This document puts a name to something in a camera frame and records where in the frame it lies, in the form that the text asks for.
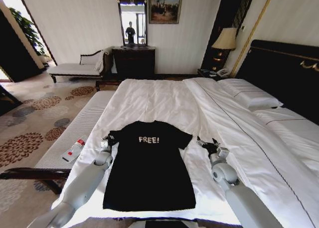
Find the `table lamp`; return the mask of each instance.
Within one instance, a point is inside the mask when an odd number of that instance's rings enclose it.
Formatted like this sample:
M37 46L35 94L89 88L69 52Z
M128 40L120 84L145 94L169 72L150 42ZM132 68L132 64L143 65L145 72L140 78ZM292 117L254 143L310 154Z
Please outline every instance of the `table lamp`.
M213 70L221 69L221 65L224 65L226 53L223 50L236 48L236 27L223 28L218 39L212 45L212 48L220 49L216 56L213 56L214 66Z

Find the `patterned carpet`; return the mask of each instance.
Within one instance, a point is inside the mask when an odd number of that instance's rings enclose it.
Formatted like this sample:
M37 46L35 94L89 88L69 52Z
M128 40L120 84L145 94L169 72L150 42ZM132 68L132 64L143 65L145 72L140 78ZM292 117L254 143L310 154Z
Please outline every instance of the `patterned carpet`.
M96 92L95 80L58 77L54 84L46 72L19 83L1 85L23 104L0 116L0 172L34 167ZM100 88L116 90L117 86ZM27 227L48 211L57 197L38 181L0 180L0 227ZM127 228L132 222L88 219L75 227ZM198 223L207 228L232 227L207 221Z

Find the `potted plant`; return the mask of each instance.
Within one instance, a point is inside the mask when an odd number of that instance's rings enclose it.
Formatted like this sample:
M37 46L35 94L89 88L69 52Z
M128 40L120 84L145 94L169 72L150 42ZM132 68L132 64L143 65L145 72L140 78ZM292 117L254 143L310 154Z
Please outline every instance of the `potted plant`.
M39 56L42 63L46 63L50 58L45 55L43 44L39 41L38 33L33 29L33 23L23 17L21 12L15 10L14 8L9 8L13 17L19 24L20 28L22 29L23 33L25 34L26 38L29 40L30 44L32 45L34 51Z

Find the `wooden dresser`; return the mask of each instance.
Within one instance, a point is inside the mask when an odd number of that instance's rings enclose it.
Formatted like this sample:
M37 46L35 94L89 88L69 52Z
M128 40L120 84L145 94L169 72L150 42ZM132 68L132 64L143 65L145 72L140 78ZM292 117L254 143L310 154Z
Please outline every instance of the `wooden dresser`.
M152 79L155 73L155 47L114 47L116 70L121 78Z

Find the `bed bench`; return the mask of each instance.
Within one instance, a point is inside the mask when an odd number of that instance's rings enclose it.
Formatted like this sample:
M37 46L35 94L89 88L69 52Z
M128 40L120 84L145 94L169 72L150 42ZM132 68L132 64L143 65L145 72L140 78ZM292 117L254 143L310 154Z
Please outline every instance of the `bed bench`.
M61 154L83 135L89 136L115 91L100 91L94 94L62 135L53 143L34 168L12 168L0 174L0 179L39 180L55 194L61 188L54 180L66 180L75 163L61 159Z

